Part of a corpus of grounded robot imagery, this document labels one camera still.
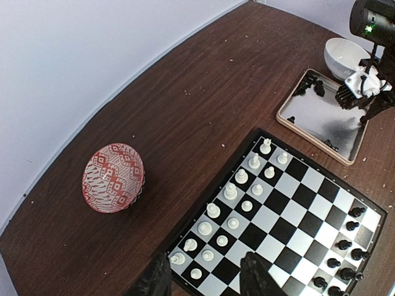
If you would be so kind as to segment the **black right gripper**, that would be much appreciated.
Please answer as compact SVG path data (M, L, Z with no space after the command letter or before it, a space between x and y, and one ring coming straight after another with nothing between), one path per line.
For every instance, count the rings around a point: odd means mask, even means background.
M378 77L394 86L394 1L356 1L352 7L350 32L373 43L369 65Z

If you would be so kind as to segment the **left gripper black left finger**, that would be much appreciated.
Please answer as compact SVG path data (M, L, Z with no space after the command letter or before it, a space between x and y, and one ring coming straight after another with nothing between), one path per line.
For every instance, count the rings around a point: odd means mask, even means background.
M154 257L135 283L126 291L131 296L171 295L172 274L165 253Z

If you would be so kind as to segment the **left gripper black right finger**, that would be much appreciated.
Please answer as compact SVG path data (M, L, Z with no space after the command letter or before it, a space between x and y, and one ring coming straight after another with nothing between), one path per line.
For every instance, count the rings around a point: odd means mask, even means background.
M239 288L241 295L281 296L286 295L269 274L259 254L247 252L240 261Z

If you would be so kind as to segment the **black and white chessboard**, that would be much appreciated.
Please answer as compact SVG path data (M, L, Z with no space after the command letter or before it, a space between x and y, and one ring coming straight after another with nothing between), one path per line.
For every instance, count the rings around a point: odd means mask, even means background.
M264 139L272 140L271 152L264 155L260 145ZM288 153L288 162L281 165L277 157ZM259 154L260 167L253 170L248 161ZM274 167L275 176L267 179L264 170ZM245 184L235 181L235 174L243 168L248 174ZM223 191L233 183L238 191L235 200L227 200ZM251 187L261 184L263 193L255 196ZM241 204L249 200L250 212L244 212ZM208 217L209 203L219 206L218 218ZM355 207L365 207L366 212L354 218L349 213ZM174 253L181 252L186 260L183 265L170 269L173 280L190 295L239 295L240 261L247 252L254 252L263 259L264 266L286 295L328 295L331 286L352 295L359 281L344 281L340 278L343 268L362 272L369 259L355 261L351 251L360 248L370 255L380 237L387 211L350 187L313 160L262 129L246 139L244 150L220 175L214 190L202 199L187 214L181 228L166 246L170 261ZM227 226L229 218L239 220L237 229ZM199 223L207 221L213 231L208 236L198 232ZM353 231L346 229L348 221L359 222ZM228 238L228 244L219 247L219 235ZM197 241L197 249L185 252L183 246L189 238ZM340 240L352 242L347 250L337 248ZM202 252L211 250L212 261L204 261ZM336 258L338 268L329 268L327 260ZM191 279L193 268L202 270L202 277ZM325 278L326 289L314 286L316 277Z

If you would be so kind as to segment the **black chess king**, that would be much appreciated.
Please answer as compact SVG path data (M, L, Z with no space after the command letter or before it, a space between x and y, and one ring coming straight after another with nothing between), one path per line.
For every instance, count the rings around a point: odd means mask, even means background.
M351 268L343 268L340 271L340 278L344 281L361 281L364 278L362 272L354 271Z

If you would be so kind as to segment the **black chess bishop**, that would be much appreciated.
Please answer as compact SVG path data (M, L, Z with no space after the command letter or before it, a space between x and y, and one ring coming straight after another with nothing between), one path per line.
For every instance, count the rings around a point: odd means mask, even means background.
M360 248L353 249L351 251L351 258L355 261L366 260L369 259L370 253L368 251L363 251Z

